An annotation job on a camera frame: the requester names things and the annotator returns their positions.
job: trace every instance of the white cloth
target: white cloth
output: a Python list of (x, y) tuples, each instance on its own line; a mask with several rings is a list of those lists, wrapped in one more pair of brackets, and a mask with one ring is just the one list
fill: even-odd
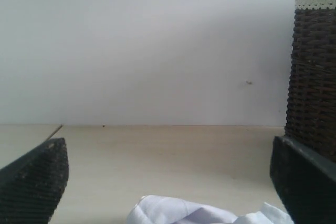
[(294, 224), (288, 214), (264, 203), (259, 212), (236, 216), (212, 206), (182, 199), (144, 196), (127, 217), (127, 224)]

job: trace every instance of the wicker basket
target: wicker basket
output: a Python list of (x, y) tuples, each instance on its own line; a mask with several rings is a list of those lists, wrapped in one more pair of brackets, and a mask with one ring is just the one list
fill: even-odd
[(336, 162), (336, 0), (296, 0), (286, 135)]

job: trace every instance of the white wall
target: white wall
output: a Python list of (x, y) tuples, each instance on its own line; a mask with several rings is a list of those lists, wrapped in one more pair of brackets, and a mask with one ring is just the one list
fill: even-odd
[(0, 123), (283, 125), (293, 2), (0, 0)]

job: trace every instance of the lace trim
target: lace trim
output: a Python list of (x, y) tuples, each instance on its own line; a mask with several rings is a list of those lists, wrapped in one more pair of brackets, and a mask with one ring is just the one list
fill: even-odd
[(295, 0), (295, 9), (336, 9), (336, 0)]

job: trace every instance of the table surface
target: table surface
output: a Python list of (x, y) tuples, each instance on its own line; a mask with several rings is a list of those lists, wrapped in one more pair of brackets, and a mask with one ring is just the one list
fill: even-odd
[[(57, 125), (0, 126), (0, 166), (23, 155)], [(70, 164), (51, 224), (124, 223), (144, 195), (183, 198), (236, 215), (268, 202), (280, 209), (269, 178), (281, 127), (64, 126)]]

